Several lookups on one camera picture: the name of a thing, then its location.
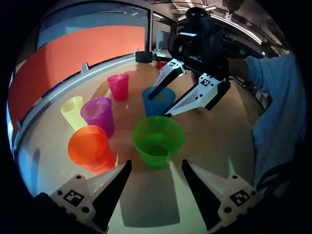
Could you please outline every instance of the person's arm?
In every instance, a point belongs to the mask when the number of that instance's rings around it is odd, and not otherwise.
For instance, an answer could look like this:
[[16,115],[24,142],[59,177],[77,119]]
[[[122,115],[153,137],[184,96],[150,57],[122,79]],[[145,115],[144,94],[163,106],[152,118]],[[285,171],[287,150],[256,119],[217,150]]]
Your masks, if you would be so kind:
[[232,76],[238,76],[248,80],[248,65],[243,59],[227,58],[229,62],[229,73]]

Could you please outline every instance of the glass window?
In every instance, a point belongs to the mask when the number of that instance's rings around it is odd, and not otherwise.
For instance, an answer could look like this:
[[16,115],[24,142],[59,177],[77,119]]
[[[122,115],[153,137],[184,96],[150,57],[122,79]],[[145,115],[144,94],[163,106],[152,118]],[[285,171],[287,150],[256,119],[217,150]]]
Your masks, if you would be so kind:
[[126,25],[145,28],[148,42],[148,10],[120,3],[87,3],[53,13],[42,22],[37,49],[66,34],[93,27]]
[[152,50],[167,49],[170,32],[175,30],[177,23],[163,15],[153,12]]

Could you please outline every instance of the blue shirt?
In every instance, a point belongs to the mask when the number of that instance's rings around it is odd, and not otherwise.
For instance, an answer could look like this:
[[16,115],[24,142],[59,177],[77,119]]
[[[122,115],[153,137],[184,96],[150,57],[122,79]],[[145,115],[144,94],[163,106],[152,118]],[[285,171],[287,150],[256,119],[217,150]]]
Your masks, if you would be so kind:
[[[294,55],[272,59],[249,56],[245,61],[250,81],[273,100],[253,128],[256,186],[266,171],[293,159],[295,144],[305,135],[306,99]],[[275,195],[282,195],[285,188],[285,184],[280,186]]]

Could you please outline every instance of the translucent plastic cup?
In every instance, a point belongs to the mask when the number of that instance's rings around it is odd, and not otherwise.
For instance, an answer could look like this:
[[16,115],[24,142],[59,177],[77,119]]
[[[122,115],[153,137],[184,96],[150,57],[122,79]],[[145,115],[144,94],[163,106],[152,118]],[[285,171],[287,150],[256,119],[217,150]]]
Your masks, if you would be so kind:
[[184,144],[184,132],[174,120],[152,116],[135,126],[132,141],[148,167],[162,169]]
[[102,128],[107,137],[111,137],[115,131],[112,112],[112,101],[106,97],[91,99],[81,108],[81,116],[88,125],[96,125]]
[[176,94],[174,93],[174,91],[166,87],[153,99],[148,99],[147,96],[155,88],[156,87],[149,87],[142,93],[146,117],[163,115],[164,112],[174,103],[174,100],[176,99]]
[[116,101],[125,101],[129,92],[129,75],[116,74],[107,79],[110,90]]
[[87,123],[80,115],[82,106],[83,99],[81,96],[77,96],[67,100],[61,107],[62,115],[75,131],[87,126]]
[[115,167],[115,161],[105,131],[95,125],[80,128],[68,143],[71,160],[95,173],[101,174]]

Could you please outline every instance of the orange cup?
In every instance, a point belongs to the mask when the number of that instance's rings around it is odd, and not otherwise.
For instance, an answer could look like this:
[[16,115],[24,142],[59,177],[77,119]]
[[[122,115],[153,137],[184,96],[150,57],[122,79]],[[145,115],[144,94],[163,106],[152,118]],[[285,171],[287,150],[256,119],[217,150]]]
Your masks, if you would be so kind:
[[115,167],[112,150],[105,131],[98,126],[80,128],[68,143],[71,160],[95,174],[104,173]]

